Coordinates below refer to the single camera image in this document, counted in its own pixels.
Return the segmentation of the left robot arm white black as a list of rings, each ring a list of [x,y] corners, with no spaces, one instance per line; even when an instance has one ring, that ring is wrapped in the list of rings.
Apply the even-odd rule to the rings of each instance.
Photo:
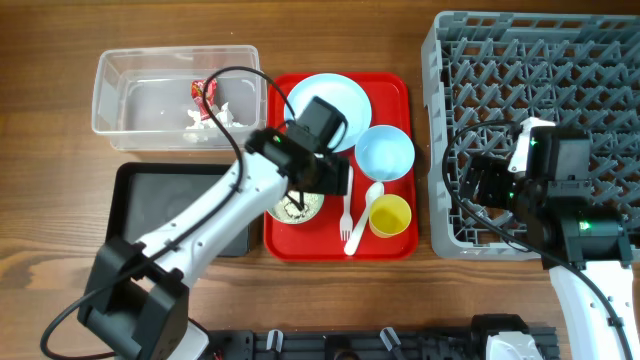
[[[343,195],[349,162],[330,149],[345,116],[314,97],[284,130],[253,132],[209,190],[157,229],[99,249],[78,320],[120,359],[200,359],[207,332],[188,315],[191,288],[255,218],[287,193]]]

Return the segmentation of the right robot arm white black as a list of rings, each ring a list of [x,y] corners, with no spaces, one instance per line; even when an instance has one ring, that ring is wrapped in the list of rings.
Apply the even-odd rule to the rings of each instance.
[[[524,127],[513,159],[473,155],[451,199],[507,210],[525,223],[519,246],[549,272],[576,359],[636,359],[632,250],[618,210],[590,202],[589,136]]]

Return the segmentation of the white tissue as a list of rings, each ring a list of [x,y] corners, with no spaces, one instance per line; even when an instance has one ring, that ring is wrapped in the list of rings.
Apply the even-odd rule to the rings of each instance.
[[[219,108],[216,105],[211,107],[215,118],[228,129],[246,128],[246,125],[235,120],[233,113],[230,111],[229,103],[226,102]],[[186,133],[184,139],[191,143],[205,142],[209,136],[202,133],[205,130],[217,129],[216,123],[207,115],[201,115],[197,110],[188,110],[187,115],[193,120],[193,124],[185,128]]]

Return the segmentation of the red snack wrapper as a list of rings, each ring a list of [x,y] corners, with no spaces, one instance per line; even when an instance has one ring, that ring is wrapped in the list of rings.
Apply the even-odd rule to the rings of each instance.
[[[210,119],[206,108],[210,110],[214,108],[214,96],[217,87],[216,80],[211,80],[208,85],[205,85],[205,83],[205,80],[195,80],[191,83],[191,97],[198,106],[202,121]]]

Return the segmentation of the yellow plastic cup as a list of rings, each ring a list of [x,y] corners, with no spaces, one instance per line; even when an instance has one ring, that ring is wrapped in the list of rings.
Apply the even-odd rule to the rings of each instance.
[[[391,238],[401,234],[409,227],[411,221],[411,207],[398,195],[383,195],[371,206],[369,227],[377,237]]]

